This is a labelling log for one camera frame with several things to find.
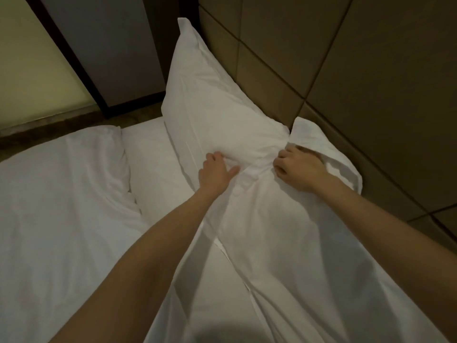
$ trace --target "mattress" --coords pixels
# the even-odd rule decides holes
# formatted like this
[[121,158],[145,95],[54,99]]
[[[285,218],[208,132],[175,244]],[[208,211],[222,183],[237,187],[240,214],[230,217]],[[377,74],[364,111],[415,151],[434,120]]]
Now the mattress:
[[[193,190],[179,165],[163,118],[123,129],[131,191],[152,225]],[[269,342],[263,316],[217,241],[196,234],[174,288],[197,342]]]

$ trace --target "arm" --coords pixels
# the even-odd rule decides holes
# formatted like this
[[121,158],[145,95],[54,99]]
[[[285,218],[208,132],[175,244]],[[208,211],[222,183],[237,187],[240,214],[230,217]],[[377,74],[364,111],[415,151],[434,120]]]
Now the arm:
[[197,192],[129,248],[50,343],[142,343],[203,217],[238,172],[207,154]]
[[457,342],[457,257],[453,253],[327,173],[312,151],[288,147],[273,165],[284,182],[325,201],[437,328]]

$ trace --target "person's right hand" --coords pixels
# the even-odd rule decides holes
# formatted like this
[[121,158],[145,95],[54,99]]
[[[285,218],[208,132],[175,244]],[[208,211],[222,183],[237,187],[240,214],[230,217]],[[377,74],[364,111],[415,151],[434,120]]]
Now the person's right hand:
[[312,150],[288,145],[273,161],[277,176],[298,191],[312,192],[328,172],[319,155]]

